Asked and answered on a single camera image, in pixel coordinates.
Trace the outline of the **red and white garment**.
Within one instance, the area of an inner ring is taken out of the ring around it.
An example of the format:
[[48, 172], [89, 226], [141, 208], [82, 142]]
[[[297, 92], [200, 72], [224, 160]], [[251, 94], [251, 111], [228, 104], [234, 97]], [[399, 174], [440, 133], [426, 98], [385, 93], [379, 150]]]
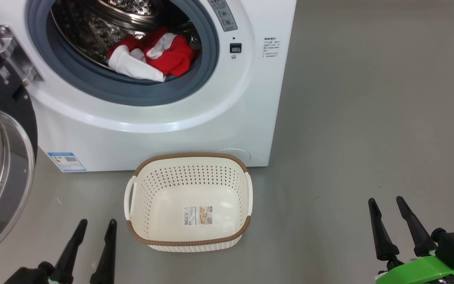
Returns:
[[184, 36], [162, 27], [141, 39], [126, 35], [110, 47], [108, 66], [131, 78], [164, 82], [169, 75], [186, 74], [195, 56], [196, 52]]

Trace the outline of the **white front-load washing machine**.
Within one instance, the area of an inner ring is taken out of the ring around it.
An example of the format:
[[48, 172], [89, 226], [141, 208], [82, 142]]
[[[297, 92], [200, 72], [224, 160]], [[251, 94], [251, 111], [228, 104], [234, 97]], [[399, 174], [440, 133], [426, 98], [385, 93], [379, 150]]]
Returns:
[[[85, 172], [134, 170], [153, 156], [185, 152], [225, 153], [246, 166], [267, 166], [297, 0], [226, 0], [238, 26], [229, 32], [207, 0], [200, 1], [218, 29], [211, 78], [177, 102], [130, 106], [61, 79], [32, 42], [28, 0], [0, 0], [0, 25], [11, 27], [44, 79], [26, 87], [38, 147], [46, 155], [74, 153]], [[242, 43], [242, 52], [229, 53], [230, 43]]]

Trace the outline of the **blue energy label sticker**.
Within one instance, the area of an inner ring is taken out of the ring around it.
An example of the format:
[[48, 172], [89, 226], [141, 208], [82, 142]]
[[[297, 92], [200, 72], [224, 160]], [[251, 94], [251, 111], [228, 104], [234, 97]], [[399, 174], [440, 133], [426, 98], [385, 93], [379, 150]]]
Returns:
[[78, 158], [71, 152], [48, 152], [49, 158], [58, 166], [61, 172], [87, 171]]

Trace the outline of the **grey caution sticker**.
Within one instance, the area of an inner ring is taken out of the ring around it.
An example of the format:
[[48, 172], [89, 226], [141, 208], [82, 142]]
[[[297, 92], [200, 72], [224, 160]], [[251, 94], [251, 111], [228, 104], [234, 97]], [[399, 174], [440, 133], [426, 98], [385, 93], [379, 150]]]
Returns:
[[215, 12], [224, 32], [238, 29], [234, 15], [226, 0], [207, 0], [207, 2]]

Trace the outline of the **cream basket with brown rim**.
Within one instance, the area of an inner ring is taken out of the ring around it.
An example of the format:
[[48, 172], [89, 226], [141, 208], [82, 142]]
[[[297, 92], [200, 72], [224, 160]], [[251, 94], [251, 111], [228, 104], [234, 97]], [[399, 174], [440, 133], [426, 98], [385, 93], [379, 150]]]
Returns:
[[[250, 224], [247, 166], [225, 153], [172, 153], [145, 160], [128, 181], [124, 215], [132, 236], [155, 250], [200, 253], [235, 246]], [[184, 226], [188, 206], [213, 206], [213, 225]]]

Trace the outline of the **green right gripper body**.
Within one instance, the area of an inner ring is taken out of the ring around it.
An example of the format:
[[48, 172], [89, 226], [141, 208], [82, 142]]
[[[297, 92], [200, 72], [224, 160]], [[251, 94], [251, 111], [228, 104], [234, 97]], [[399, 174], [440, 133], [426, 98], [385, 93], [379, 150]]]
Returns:
[[454, 268], [436, 256], [427, 256], [376, 276], [375, 284], [425, 284], [449, 275], [454, 276]]

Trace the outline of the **grey rubber door seal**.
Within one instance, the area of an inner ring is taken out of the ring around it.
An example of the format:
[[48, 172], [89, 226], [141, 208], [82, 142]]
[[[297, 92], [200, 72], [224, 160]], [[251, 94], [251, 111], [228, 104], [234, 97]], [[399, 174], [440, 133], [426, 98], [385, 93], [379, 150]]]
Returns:
[[27, 24], [36, 50], [61, 79], [88, 95], [130, 106], [165, 105], [184, 99], [204, 86], [213, 75], [219, 58], [218, 29], [200, 0], [170, 0], [196, 27], [202, 54], [186, 74], [169, 75], [152, 82], [105, 70], [77, 53], [58, 31], [50, 10], [56, 0], [28, 0]]

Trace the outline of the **perforated steel washer drum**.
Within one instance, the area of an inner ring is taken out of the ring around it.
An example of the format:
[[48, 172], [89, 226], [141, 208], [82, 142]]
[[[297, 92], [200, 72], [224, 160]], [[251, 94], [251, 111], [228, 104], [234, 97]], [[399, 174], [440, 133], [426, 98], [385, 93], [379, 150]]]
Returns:
[[77, 53], [108, 71], [112, 45], [126, 35], [141, 39], [161, 27], [184, 36], [195, 58], [202, 54], [196, 27], [171, 0], [56, 0], [50, 15]]

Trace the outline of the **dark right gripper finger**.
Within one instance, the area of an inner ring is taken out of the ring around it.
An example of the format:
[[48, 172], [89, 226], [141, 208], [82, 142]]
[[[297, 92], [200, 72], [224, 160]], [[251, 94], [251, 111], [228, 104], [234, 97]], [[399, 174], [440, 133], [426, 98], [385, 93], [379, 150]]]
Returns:
[[420, 220], [410, 209], [407, 202], [402, 196], [396, 197], [396, 202], [403, 219], [405, 219], [412, 240], [414, 242], [414, 253], [417, 257], [430, 256], [430, 252], [436, 250], [437, 246], [431, 239], [427, 230]]
[[382, 221], [382, 213], [374, 198], [369, 198], [368, 208], [371, 219], [372, 234], [376, 257], [380, 261], [395, 261], [400, 253], [398, 247], [392, 243]]

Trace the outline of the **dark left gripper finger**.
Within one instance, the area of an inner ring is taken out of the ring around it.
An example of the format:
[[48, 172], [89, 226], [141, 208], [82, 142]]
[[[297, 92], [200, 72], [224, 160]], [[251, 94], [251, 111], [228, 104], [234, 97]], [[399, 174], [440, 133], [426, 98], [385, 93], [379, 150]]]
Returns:
[[54, 272], [54, 282], [58, 284], [72, 284], [74, 264], [76, 262], [76, 257], [78, 253], [78, 248], [83, 242], [88, 221], [82, 219], [77, 228], [74, 230], [73, 235], [69, 239], [67, 245], [65, 246], [61, 257], [58, 259], [58, 262], [55, 266]]
[[115, 284], [117, 221], [110, 220], [104, 236], [104, 248], [99, 264], [90, 277], [90, 284]]

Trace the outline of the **printed product label sticker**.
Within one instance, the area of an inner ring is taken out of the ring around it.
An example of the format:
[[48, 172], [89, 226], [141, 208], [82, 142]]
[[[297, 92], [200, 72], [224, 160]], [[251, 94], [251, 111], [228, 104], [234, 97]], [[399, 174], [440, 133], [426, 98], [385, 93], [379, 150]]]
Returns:
[[183, 210], [184, 226], [213, 225], [213, 206], [188, 206]]

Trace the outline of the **metal door hinge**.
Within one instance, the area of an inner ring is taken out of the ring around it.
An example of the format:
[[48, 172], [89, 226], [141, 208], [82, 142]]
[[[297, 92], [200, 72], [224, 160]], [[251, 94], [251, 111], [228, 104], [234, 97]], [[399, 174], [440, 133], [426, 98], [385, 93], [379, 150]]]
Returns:
[[25, 87], [44, 81], [16, 34], [8, 25], [0, 25], [0, 45], [2, 46], [0, 55], [14, 68]]

